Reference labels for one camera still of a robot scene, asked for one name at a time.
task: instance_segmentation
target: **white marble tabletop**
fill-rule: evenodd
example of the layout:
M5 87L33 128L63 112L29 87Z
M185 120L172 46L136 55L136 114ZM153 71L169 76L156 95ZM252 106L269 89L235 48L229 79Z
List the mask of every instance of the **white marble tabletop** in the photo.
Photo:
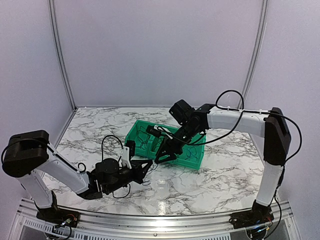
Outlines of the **white marble tabletop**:
M101 161L101 141L114 134L123 142L136 120L179 127L168 108L80 108L67 128L58 151L70 162L84 163L88 171ZM227 130L207 132L207 141L225 134ZM120 155L121 148L114 140L105 140L104 158ZM126 198L112 194L101 199L84 200L45 175L43 180L54 190L58 204L89 211L128 215L193 215L218 213L250 208L259 190L263 164L250 137L233 132L205 146L200 170L159 164L149 172L149 185L131 183ZM128 188L114 192L124 196Z

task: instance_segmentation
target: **metal extrusion bar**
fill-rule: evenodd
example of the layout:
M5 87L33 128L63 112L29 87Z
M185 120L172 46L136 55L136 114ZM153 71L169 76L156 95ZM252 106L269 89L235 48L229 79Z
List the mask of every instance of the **metal extrusion bar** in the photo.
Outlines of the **metal extrusion bar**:
M62 137L64 136L65 132L67 131L67 128L69 127L69 125L70 125L70 123L71 123L72 119L74 118L74 116L75 116L75 114L76 114L77 110L78 110L78 109L73 110L73 111L71 112L70 116L68 117L67 121L65 122L65 124L64 124L64 126L63 126L63 128L62 128L61 132L59 133L59 135L58 135L58 137L57 137L56 141L54 142L54 147L55 147L55 148L57 148L57 147L58 147L58 145L59 145L59 143L60 143L60 141L61 141Z
M55 1L48 0L48 6L49 6L49 14L50 14L52 33L53 33L54 46L57 54L59 68L61 71L63 85L66 91L66 95L67 95L70 107L73 111L75 111L77 107L76 107L75 99L71 90L71 85L69 82L68 73L67 73L63 53L62 53L61 42L60 42L59 31L58 31L58 24L57 24Z
M269 0L262 0L260 20L259 20L259 25L258 25L258 32L257 32L256 38L255 38L255 44L254 44L254 49L253 49L249 69L248 69L248 72L247 72L247 75L245 78L245 82L244 82L244 86L243 86L243 89L241 92L244 100L246 100L246 98L248 96L250 85L252 83L253 76L255 73L255 68L257 65L258 56L259 56L259 53L260 53L260 50L262 47L265 29L266 29L266 25L267 25L268 7L269 7ZM238 108L241 107L241 104L242 104L241 101L239 101Z
M293 217L288 201L281 202L282 219ZM275 222L279 220L278 205L272 204ZM121 215L79 210L78 227L74 228L72 239L87 239L96 236L97 239L214 239L215 236L227 236L232 232L244 231L244 228L233 229L229 223L232 212L210 213L188 216L141 216ZM32 200L22 199L17 215L32 221L36 219L37 208Z

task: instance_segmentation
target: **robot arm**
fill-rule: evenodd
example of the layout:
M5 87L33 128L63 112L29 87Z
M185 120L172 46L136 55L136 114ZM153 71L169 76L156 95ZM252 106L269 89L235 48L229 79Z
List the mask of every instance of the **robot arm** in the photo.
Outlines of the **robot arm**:
M134 154L135 143L129 142L123 147L122 167L117 160L107 158L96 163L95 169L91 172L80 171L57 152L49 142L49 134L46 131L38 130L10 138L2 168L6 174L19 180L32 196L38 208L37 218L62 224L69 218L68 215L78 219L79 213L58 208L54 192L47 188L39 171L64 183L83 199L99 199L103 197L103 193L108 195L126 187L132 181L143 183L152 162L131 162ZM77 221L73 220L71 227L76 225Z
M156 127L155 129L150 126L147 129L149 133L155 136L165 134L156 154L156 163L176 159L176 155L182 153L184 145L192 145L191 140L198 133L205 132L208 129L233 129L240 115L241 118L234 129L235 131L264 138L263 156L265 164L256 200L253 203L252 210L234 213L231 219L236 219L236 221L231 223L237 229L264 223L268 219L273 220L270 204L282 182L284 165L291 142L287 123L279 116L282 115L282 111L274 107L271 110L271 113L275 113L274 115L265 115L262 114L262 110L260 113L233 111L231 109L221 109L215 104L204 104L200 108L194 109L184 100L180 100L174 104L169 112L181 125L174 134L162 127Z

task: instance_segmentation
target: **white enclosure wall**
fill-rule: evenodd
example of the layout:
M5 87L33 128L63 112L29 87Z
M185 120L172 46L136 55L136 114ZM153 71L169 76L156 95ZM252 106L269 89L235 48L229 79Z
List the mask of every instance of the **white enclosure wall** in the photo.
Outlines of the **white enclosure wall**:
M54 143L71 114L45 0L0 1L0 150L11 135L44 129ZM0 238L26 191L0 169Z
M200 106L226 89L242 91L262 6L261 0L55 3L78 106L171 106L179 99Z
M280 107L303 135L301 152L286 166L280 197L288 199L303 240L319 239L320 2L270 1L267 27L246 108ZM299 143L293 125L290 153ZM263 141L253 138L263 152Z

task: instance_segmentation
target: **green plastic crate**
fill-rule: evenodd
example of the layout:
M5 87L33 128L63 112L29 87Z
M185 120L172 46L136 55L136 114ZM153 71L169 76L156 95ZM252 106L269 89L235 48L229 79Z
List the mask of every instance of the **green plastic crate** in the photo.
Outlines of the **green plastic crate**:
M163 137L158 138L147 133L146 130L148 125L154 126L156 125L156 123L137 120L133 125L133 127L131 128L128 135L126 136L125 143L127 143L128 140L135 141L135 155L155 160L157 150L163 140ZM171 127L171 126L166 126L161 124L157 124L157 125L167 128L172 133L175 133L178 130L178 128L176 127ZM197 134L196 136L193 137L191 142L197 140L200 137L201 135ZM205 141L206 141L206 136L204 136L197 143L200 144L200 143L204 143ZM204 145L199 145L199 146L185 145L182 148L182 154L178 155L176 160L168 161L168 163L199 170L202 159L204 157L204 152L205 152Z

